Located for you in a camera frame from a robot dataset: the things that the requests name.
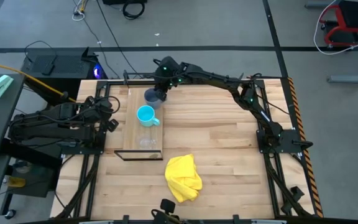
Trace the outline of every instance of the concrete floor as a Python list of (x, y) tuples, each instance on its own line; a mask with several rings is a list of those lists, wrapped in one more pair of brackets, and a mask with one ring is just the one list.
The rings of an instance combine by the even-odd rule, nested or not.
[[(281, 46), (313, 46), (321, 10), (306, 10), (305, 0), (268, 2)], [(97, 47), (85, 23), (72, 21), (73, 6), (72, 0), (4, 0), (0, 9), (0, 48), (23, 48), (36, 40), (52, 47)], [(273, 46), (262, 1), (149, 0), (144, 15), (134, 21), (125, 20), (121, 12), (109, 6), (102, 8), (124, 47)], [(86, 8), (86, 20), (103, 47), (116, 47), (93, 0)], [(320, 34), (318, 42), (324, 45), (321, 39)], [(152, 59), (166, 55), (225, 75), (261, 72), (281, 76), (274, 51), (126, 52), (138, 72), (152, 72)], [(106, 52), (106, 56), (119, 73), (131, 70), (120, 53)], [(314, 142), (310, 154), (324, 215), (358, 219), (358, 85), (326, 82), (328, 75), (358, 74), (358, 52), (335, 56), (283, 52), (283, 56), (288, 75), (295, 82), (306, 137)], [(0, 54), (0, 63), (14, 68), (20, 68), (23, 59), (23, 53)], [(9, 72), (0, 69), (0, 73)], [(17, 108), (31, 113), (44, 106), (37, 95), (24, 91)], [(52, 199), (52, 194), (47, 198), (14, 196), (11, 208), (18, 211), (17, 216), (9, 221), (0, 217), (0, 223), (45, 220)]]

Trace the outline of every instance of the yellow towel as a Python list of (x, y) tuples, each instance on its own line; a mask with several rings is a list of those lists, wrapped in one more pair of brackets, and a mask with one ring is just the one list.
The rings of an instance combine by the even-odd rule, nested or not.
[(178, 202), (193, 201), (198, 196), (197, 190), (203, 188), (192, 154), (171, 158), (165, 169), (165, 178)]

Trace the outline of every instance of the orange striped tape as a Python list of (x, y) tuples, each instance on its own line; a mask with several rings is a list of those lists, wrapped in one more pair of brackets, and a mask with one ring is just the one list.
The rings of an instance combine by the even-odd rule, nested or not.
[[(290, 91), (291, 91), (292, 100), (293, 100), (293, 104), (294, 104), (294, 108), (295, 108), (296, 120), (298, 121), (299, 134), (301, 136), (301, 140), (306, 140), (305, 132), (303, 131), (303, 123), (302, 123), (301, 114), (300, 114), (300, 110), (299, 110), (299, 106), (298, 106), (298, 100), (296, 98), (295, 86), (293, 84), (292, 78), (288, 78), (288, 81), (290, 84)], [(304, 150), (303, 154), (305, 155), (306, 168), (308, 169), (307, 176), (309, 177), (310, 187), (311, 187), (311, 191), (313, 194), (312, 196), (313, 196), (314, 207), (316, 208), (317, 215), (319, 217), (323, 218), (323, 209), (321, 208), (320, 198), (318, 197), (318, 191), (317, 191), (316, 181), (314, 179), (313, 168), (311, 166), (309, 151)]]

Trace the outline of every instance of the red machine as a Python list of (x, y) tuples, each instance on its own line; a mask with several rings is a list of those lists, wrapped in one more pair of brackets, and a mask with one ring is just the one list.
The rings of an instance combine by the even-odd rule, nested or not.
[[(322, 17), (330, 9), (335, 9), (337, 21), (325, 21)], [(341, 1), (338, 5), (327, 7), (319, 18), (324, 31), (324, 41), (329, 48), (346, 47), (358, 44), (358, 2)]]

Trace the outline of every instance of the blue mug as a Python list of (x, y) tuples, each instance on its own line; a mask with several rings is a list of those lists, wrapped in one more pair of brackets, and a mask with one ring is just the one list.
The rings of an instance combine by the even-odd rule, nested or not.
[(155, 111), (151, 106), (141, 106), (136, 113), (137, 119), (145, 127), (151, 127), (153, 125), (160, 125), (160, 120), (155, 118)]

